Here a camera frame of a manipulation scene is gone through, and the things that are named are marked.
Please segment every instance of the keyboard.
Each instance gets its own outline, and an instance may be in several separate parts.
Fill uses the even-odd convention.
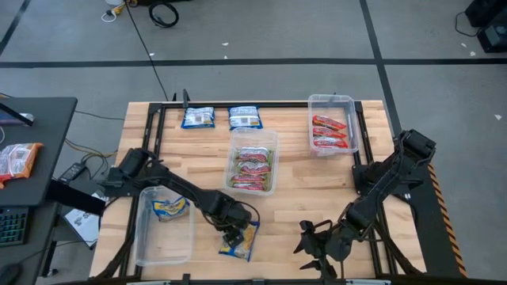
[[[26,243],[28,220],[28,207],[0,208],[0,247]]]

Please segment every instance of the snack packet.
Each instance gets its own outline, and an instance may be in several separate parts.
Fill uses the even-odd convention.
[[[321,148],[347,148],[346,141],[339,138],[314,137],[314,145]]]
[[[339,138],[343,139],[347,135],[344,133],[341,133],[339,131],[333,131],[327,127],[314,127],[313,128],[314,136],[326,136],[330,138]]]
[[[239,172],[248,175],[264,175],[271,172],[269,163],[258,163],[251,161],[243,161],[238,164]]]
[[[312,118],[312,122],[314,125],[327,127],[335,131],[342,130],[347,127],[343,123],[339,123],[329,117],[320,115],[314,115]]]
[[[261,117],[257,106],[229,107],[229,124],[231,130],[236,127],[262,128]]]
[[[265,147],[242,147],[237,160],[240,162],[268,162],[269,150]]]
[[[190,203],[183,196],[176,199],[174,202],[170,202],[169,200],[153,200],[151,203],[153,205],[153,211],[158,216],[159,222],[168,222],[171,219],[185,215],[190,207]]]
[[[234,183],[232,188],[239,188],[245,190],[264,191],[264,185],[262,183]]]
[[[29,178],[37,151],[44,144],[18,143],[6,146],[0,153],[0,189],[4,181],[15,178]]]
[[[231,257],[237,257],[250,261],[252,257],[252,248],[254,247],[254,239],[257,230],[261,224],[259,222],[250,222],[250,224],[242,231],[244,241],[238,246],[231,248],[226,242],[222,244],[219,254],[225,254]]]
[[[187,108],[181,122],[181,128],[215,127],[215,109],[213,107]]]
[[[236,174],[231,178],[231,181],[237,183],[263,183],[266,181],[266,177],[263,175]]]

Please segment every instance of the black desk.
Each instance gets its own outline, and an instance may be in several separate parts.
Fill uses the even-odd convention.
[[[0,148],[14,143],[44,144],[39,149],[30,178],[9,180],[0,190],[0,207],[40,205],[48,192],[78,100],[71,97],[6,98],[0,102],[16,112],[35,116],[31,127],[4,127],[6,139]]]
[[[71,97],[9,98],[0,99],[0,102],[17,112],[29,112],[35,116],[31,127],[4,127],[6,139],[0,148],[14,143],[44,144],[36,157],[31,177],[9,180],[0,190],[0,207],[35,206],[27,243],[0,248],[1,267],[47,248],[52,239],[60,206],[56,202],[44,202],[44,199],[78,100]],[[35,283],[45,253],[36,254],[22,263],[23,273],[17,284]]]

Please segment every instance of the red candy wrapper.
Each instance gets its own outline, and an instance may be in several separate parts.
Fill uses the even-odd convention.
[[[321,148],[347,148],[349,145],[346,141],[339,138],[316,137],[314,145]]]
[[[237,159],[240,162],[268,162],[269,150],[265,147],[243,147]]]
[[[240,162],[239,172],[248,175],[263,175],[271,172],[269,163],[256,163],[251,161]]]
[[[264,185],[262,183],[234,183],[232,188],[264,191]]]
[[[335,131],[343,130],[344,128],[347,127],[343,123],[339,123],[339,122],[337,122],[331,118],[328,118],[326,116],[314,115],[314,117],[312,118],[312,122],[315,125],[328,127],[331,130],[335,130]]]
[[[231,180],[238,183],[262,183],[265,181],[263,176],[252,176],[252,175],[234,175]]]
[[[339,138],[343,139],[346,137],[346,134],[342,134],[339,131],[333,131],[331,129],[328,129],[327,127],[314,127],[313,129],[314,136],[326,136],[330,138]]]

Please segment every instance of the desk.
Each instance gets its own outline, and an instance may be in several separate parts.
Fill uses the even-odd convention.
[[[382,161],[393,151],[391,132],[382,101],[362,101],[364,117],[374,159]],[[120,140],[116,164],[129,148],[141,147],[149,103],[130,103]],[[262,215],[252,260],[246,263],[218,255],[219,233],[196,215],[196,242],[192,259],[182,265],[143,269],[143,279],[181,279],[190,273],[192,279],[314,279],[318,272],[299,270],[311,260],[304,254],[292,254],[299,242],[298,222],[308,219],[321,222],[336,220],[347,203],[356,198],[351,166],[353,156],[311,158],[308,150],[306,108],[261,108],[266,129],[280,136],[280,166],[275,193],[266,198],[239,196],[253,204]],[[222,188],[227,163],[230,132],[227,110],[215,110],[215,129],[180,129],[182,109],[166,113],[160,158],[171,171],[202,188]],[[152,126],[151,145],[157,124]],[[393,240],[413,265],[424,271],[425,262],[417,239],[410,207],[394,198],[385,203],[388,226]],[[131,198],[121,198],[111,205],[102,218],[101,232],[93,259],[91,276],[101,272],[114,257],[125,238]],[[379,245],[383,270],[387,262]],[[129,262],[133,274],[135,259]],[[345,261],[345,276],[374,277],[369,244],[355,242]]]
[[[0,267],[17,263],[48,247],[59,205],[44,202],[51,175],[62,149],[63,140],[78,103],[76,98],[10,98],[0,102],[18,112],[35,116],[31,127],[4,127],[6,139],[3,146],[14,143],[43,143],[35,160],[29,179],[9,180],[0,190],[0,207],[36,206],[29,224],[29,236],[24,245],[0,248]],[[23,274],[16,284],[33,284],[40,273],[44,253],[23,262]]]

